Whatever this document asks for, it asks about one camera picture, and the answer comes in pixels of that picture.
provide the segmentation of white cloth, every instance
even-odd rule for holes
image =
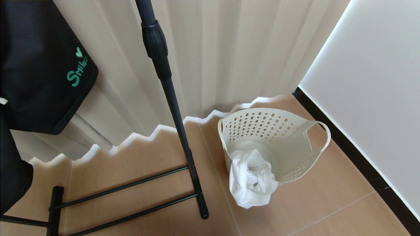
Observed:
[[[278,186],[270,163],[256,149],[233,151],[230,156],[229,189],[236,203],[245,209],[267,205]]]

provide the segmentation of clothes rack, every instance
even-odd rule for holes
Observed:
[[[169,66],[168,47],[166,45],[165,36],[163,35],[159,22],[155,18],[151,0],[136,0],[136,5],[140,14],[140,18],[142,20],[142,35],[143,35],[143,42],[146,47],[147,56],[152,59],[153,65],[155,66],[155,69],[156,69],[156,74],[162,84],[162,88],[164,90],[166,100],[171,110],[172,118],[175,123],[175,127],[178,132],[179,139],[182,144],[182,149],[184,150],[184,153],[187,159],[187,165],[157,174],[155,176],[137,180],[129,184],[115,187],[113,189],[109,189],[109,190],[106,190],[97,194],[93,194],[93,195],[83,197],[83,198],[80,198],[71,202],[67,202],[67,203],[62,203],[64,188],[61,186],[55,186],[53,187],[53,190],[52,190],[51,204],[49,208],[50,215],[49,215],[48,221],[30,220],[30,219],[7,216],[7,215],[2,215],[0,218],[0,221],[24,224],[24,225],[30,225],[30,226],[46,227],[47,236],[58,236],[61,209],[78,204],[78,203],[89,201],[97,197],[102,197],[107,194],[111,194],[113,192],[120,191],[122,189],[126,189],[129,187],[138,185],[138,184],[142,184],[142,183],[145,183],[145,182],[148,182],[148,181],[160,178],[160,177],[164,177],[164,176],[167,176],[167,175],[170,175],[170,174],[182,171],[182,170],[190,171],[191,180],[194,187],[194,193],[188,194],[186,196],[180,197],[178,199],[175,199],[175,200],[163,203],[163,204],[160,204],[158,206],[149,208],[147,210],[137,212],[135,214],[123,217],[121,219],[114,220],[114,221],[111,221],[111,222],[108,222],[108,223],[105,223],[105,224],[102,224],[102,225],[99,225],[90,229],[86,229],[84,231],[80,231],[78,233],[71,234],[70,236],[81,236],[81,235],[93,233],[93,232],[129,221],[129,220],[138,218],[140,216],[152,213],[162,208],[169,207],[171,205],[177,204],[179,202],[182,202],[191,198],[196,198],[201,218],[207,219],[209,217],[209,212],[207,210],[204,195],[201,189],[200,180],[198,179],[198,174],[195,168],[192,152],[188,145],[188,141],[187,141],[186,133],[184,129],[184,124],[182,121],[181,113],[179,111],[179,106],[176,99],[175,89],[172,83],[172,73],[171,73],[171,68]]]

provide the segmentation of black apron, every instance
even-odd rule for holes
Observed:
[[[0,4],[0,97],[7,100],[0,104],[3,215],[23,197],[33,176],[9,129],[59,134],[89,93],[98,69],[53,1]]]

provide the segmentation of black plastic joint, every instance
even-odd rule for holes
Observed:
[[[168,47],[159,22],[156,21],[153,25],[142,23],[142,34],[147,56],[153,61],[157,77],[161,80],[170,79],[172,73],[168,61]]]

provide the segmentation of floor tile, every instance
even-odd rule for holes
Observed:
[[[36,162],[32,185],[26,194],[8,210],[5,215],[28,218],[31,220],[48,221],[48,208],[51,203],[51,193],[54,186],[64,187],[64,200],[68,197],[68,186],[71,176],[73,161],[63,155],[53,161],[44,163]],[[64,230],[66,210],[61,210],[60,232]],[[36,226],[26,226],[8,222],[0,222],[1,236],[45,236],[47,229]]]
[[[90,235],[237,235],[199,125],[186,132],[210,212],[202,220],[196,199],[161,209]],[[74,164],[70,199],[119,186],[186,164],[177,133],[160,129],[153,140],[134,139],[115,156],[99,151]],[[115,220],[193,192],[187,170],[68,208],[66,235]]]
[[[273,98],[270,103],[256,103],[252,107],[278,108],[313,120],[292,95],[282,95]],[[280,186],[268,205],[243,209],[236,205],[229,192],[229,176],[217,131],[218,120],[218,117],[213,117],[202,123],[201,128],[242,236],[288,235],[373,191],[368,181],[332,141],[313,168],[299,180]],[[308,135],[315,146],[325,143],[326,134],[320,126],[314,126]]]
[[[408,236],[398,218],[377,192],[304,228],[293,236]]]

